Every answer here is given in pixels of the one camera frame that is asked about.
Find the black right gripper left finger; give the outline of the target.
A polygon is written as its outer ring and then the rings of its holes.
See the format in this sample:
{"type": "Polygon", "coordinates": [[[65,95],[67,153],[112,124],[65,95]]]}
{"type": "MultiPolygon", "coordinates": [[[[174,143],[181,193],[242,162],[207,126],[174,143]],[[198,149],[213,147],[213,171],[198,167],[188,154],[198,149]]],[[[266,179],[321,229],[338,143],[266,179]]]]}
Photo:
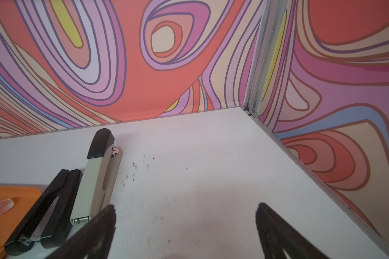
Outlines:
{"type": "Polygon", "coordinates": [[[115,225],[115,207],[108,205],[47,258],[106,259],[115,234],[115,225]]]}

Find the beige and black stapler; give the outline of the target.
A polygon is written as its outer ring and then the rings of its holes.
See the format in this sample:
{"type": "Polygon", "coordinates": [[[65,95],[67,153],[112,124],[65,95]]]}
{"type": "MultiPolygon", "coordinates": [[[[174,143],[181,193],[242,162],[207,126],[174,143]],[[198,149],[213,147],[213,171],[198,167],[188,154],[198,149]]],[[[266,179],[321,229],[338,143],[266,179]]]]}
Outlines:
{"type": "Polygon", "coordinates": [[[99,129],[91,142],[87,164],[72,208],[70,222],[83,226],[110,204],[123,150],[107,128],[99,129]]]}

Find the orange tray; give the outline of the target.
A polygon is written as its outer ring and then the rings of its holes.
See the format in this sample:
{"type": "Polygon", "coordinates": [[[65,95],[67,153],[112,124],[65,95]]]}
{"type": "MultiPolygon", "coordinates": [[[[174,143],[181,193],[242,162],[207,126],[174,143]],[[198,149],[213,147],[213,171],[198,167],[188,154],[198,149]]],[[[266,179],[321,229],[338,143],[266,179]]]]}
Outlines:
{"type": "Polygon", "coordinates": [[[8,212],[0,215],[0,259],[6,255],[5,242],[41,194],[34,187],[0,186],[0,202],[6,199],[14,202],[8,212]]]}

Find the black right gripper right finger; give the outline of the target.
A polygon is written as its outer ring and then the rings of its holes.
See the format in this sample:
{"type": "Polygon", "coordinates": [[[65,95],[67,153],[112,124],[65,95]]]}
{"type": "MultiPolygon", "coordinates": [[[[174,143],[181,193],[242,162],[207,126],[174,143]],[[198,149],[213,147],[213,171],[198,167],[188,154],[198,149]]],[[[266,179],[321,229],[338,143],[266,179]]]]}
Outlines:
{"type": "Polygon", "coordinates": [[[327,259],[266,203],[256,211],[256,226],[266,259],[327,259]]]}

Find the aluminium frame corner post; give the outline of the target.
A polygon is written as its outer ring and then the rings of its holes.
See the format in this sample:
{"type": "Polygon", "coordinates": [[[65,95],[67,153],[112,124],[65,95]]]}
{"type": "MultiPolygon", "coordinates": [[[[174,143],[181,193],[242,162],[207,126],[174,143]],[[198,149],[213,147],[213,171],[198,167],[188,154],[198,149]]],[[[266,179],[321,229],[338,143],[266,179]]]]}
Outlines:
{"type": "Polygon", "coordinates": [[[290,4],[290,1],[266,1],[264,5],[244,98],[244,110],[254,118],[258,117],[273,56],[280,49],[278,39],[283,38],[290,4]]]}

